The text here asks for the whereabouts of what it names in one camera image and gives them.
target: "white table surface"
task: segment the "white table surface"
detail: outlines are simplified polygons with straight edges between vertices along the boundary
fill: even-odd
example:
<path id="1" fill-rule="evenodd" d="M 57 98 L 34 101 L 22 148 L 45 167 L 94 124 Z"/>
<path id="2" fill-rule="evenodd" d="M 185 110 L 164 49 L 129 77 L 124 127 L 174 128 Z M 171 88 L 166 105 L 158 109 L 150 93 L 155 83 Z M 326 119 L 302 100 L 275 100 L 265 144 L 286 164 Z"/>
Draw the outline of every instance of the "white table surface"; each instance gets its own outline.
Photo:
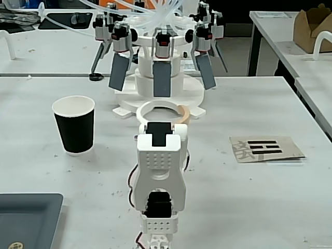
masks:
<path id="1" fill-rule="evenodd" d="M 0 80 L 1 192 L 65 196 L 53 249 L 131 249 L 140 221 L 127 176 L 139 124 L 114 116 L 107 79 Z M 309 248 L 330 238 L 332 144 L 317 123 L 283 78 L 217 82 L 202 104 L 207 115 L 189 125 L 186 208 L 172 248 Z M 94 151 L 76 158 L 63 152 L 51 111 L 72 94 L 96 101 Z M 238 164 L 229 137 L 245 135 L 291 136 L 307 158 Z"/>
<path id="2" fill-rule="evenodd" d="M 315 113 L 316 121 L 332 137 L 332 85 L 330 79 L 297 78 L 295 86 Z"/>
<path id="3" fill-rule="evenodd" d="M 276 55 L 294 77 L 332 75 L 332 53 L 320 54 L 314 61 L 293 42 L 293 28 L 297 12 L 286 12 L 290 18 L 258 18 L 255 11 L 250 18 L 267 40 Z"/>
<path id="4" fill-rule="evenodd" d="M 92 22 L 97 11 L 92 9 L 46 9 L 45 13 L 92 12 L 90 27 L 82 32 L 93 34 Z M 94 37 L 77 34 L 68 30 L 39 30 L 11 34 L 16 59 L 10 60 L 7 45 L 0 39 L 0 75 L 63 75 L 88 76 L 100 42 Z M 99 61 L 96 72 L 110 74 L 113 47 L 103 60 Z"/>

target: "paper cup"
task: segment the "paper cup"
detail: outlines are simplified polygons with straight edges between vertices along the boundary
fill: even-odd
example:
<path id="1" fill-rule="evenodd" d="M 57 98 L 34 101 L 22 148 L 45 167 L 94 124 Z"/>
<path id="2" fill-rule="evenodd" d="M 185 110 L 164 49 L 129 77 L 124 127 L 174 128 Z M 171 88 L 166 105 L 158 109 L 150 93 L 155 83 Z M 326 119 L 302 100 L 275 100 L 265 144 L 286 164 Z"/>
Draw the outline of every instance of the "paper cup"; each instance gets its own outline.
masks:
<path id="1" fill-rule="evenodd" d="M 64 97 L 52 105 L 63 147 L 71 156 L 93 148 L 94 107 L 94 100 L 86 96 Z"/>

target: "chinese character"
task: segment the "chinese character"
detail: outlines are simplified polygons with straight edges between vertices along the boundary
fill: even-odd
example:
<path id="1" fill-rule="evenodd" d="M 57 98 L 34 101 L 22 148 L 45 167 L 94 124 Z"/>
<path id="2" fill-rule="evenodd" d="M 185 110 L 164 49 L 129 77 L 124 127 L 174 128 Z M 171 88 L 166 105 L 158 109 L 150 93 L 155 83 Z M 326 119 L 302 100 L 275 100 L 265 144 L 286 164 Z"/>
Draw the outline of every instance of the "chinese character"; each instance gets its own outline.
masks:
<path id="1" fill-rule="evenodd" d="M 248 144 L 243 141 L 238 141 L 237 144 L 233 144 L 233 151 L 236 157 L 240 160 L 246 159 L 248 157 L 255 159 L 250 148 L 248 147 Z"/>

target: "gray plastic tray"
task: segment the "gray plastic tray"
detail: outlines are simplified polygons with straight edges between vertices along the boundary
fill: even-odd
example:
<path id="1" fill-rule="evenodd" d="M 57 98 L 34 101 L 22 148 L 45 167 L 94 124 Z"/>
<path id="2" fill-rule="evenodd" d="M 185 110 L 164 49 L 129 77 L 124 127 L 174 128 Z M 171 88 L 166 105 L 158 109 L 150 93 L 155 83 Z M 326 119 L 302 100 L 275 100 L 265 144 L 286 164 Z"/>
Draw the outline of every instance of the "gray plastic tray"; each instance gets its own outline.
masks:
<path id="1" fill-rule="evenodd" d="M 50 249 L 62 201 L 58 193 L 1 194 L 0 248 Z"/>

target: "white mounting plate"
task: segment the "white mounting plate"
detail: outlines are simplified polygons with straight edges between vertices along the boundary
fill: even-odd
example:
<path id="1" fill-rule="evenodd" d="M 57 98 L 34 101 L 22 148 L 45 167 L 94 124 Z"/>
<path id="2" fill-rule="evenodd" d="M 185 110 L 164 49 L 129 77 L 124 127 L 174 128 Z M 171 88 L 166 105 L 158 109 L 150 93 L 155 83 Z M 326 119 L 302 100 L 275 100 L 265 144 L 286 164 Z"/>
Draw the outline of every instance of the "white mounting plate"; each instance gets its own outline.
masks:
<path id="1" fill-rule="evenodd" d="M 170 98 L 146 98 L 138 95 L 134 76 L 128 76 L 124 82 L 122 92 L 115 90 L 115 97 L 120 107 L 113 110 L 121 118 L 128 118 L 136 113 L 137 108 L 151 100 L 167 100 L 176 105 L 185 105 L 189 108 L 192 118 L 200 118 L 206 110 L 199 107 L 204 99 L 204 86 L 196 78 L 184 76 L 184 91 L 181 95 Z"/>

